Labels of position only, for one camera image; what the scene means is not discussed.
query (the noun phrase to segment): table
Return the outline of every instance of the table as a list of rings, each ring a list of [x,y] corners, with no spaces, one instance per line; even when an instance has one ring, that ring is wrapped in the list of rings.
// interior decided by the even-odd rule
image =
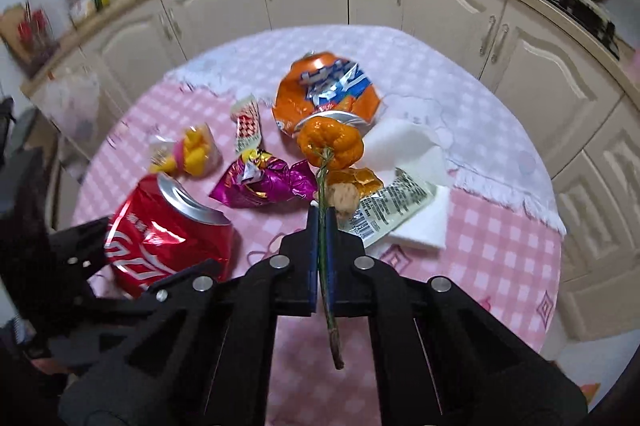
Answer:
[[[359,60],[368,72],[367,63]],[[233,210],[209,199],[208,193],[234,158],[235,125],[228,114],[234,96],[175,81],[176,76],[172,72],[140,98],[101,145],[82,184],[73,222],[117,209],[148,168],[150,136],[177,137],[184,127],[206,122],[224,165],[206,180],[186,180],[183,185],[199,202],[224,211],[233,223],[241,239],[234,248],[231,276],[241,276],[255,262],[276,254],[285,234],[305,226],[306,207],[293,201]],[[268,107],[260,107],[260,116],[264,147],[290,164],[299,160],[300,152],[279,132]],[[561,234],[522,208],[512,210],[461,189],[452,190],[449,216],[444,250],[433,253],[388,244],[377,255],[409,278],[448,276],[539,350],[558,295]],[[104,281],[98,280],[94,288],[106,294],[110,286],[100,283]],[[341,371],[333,368],[321,313],[278,320],[268,424],[380,423],[367,321],[338,321],[346,363]]]

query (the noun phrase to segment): silver bolt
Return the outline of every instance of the silver bolt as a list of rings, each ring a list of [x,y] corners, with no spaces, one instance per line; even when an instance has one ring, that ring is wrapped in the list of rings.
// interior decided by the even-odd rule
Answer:
[[[373,258],[370,256],[359,256],[353,261],[353,265],[355,265],[358,269],[366,271],[367,269],[371,269],[376,262],[373,261]]]
[[[269,260],[269,265],[271,265],[274,269],[284,269],[287,265],[289,265],[289,257],[284,256],[283,254],[277,254],[276,256],[272,256]]]
[[[444,276],[438,276],[431,280],[431,287],[436,292],[446,292],[451,289],[451,281],[449,278],[444,278]]]
[[[208,291],[213,287],[213,280],[209,276],[198,276],[191,286],[198,292]]]

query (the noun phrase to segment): walnut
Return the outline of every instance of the walnut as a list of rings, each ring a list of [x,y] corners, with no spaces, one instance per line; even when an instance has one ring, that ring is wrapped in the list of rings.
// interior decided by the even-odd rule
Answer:
[[[327,204],[335,207],[338,220],[348,220],[358,209],[360,194],[353,184],[331,184],[327,188]]]

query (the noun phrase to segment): purple candy wrapper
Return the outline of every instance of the purple candy wrapper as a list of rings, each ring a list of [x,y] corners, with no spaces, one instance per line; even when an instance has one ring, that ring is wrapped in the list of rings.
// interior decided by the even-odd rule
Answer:
[[[230,208],[257,208],[293,197],[312,200],[317,189],[306,161],[289,167],[270,153],[247,150],[226,170],[209,197]]]

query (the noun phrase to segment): can lid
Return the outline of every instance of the can lid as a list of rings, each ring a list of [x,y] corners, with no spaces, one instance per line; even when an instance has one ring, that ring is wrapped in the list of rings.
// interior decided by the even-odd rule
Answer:
[[[196,202],[177,180],[166,173],[158,174],[158,188],[164,199],[181,215],[210,226],[231,225],[223,212]]]

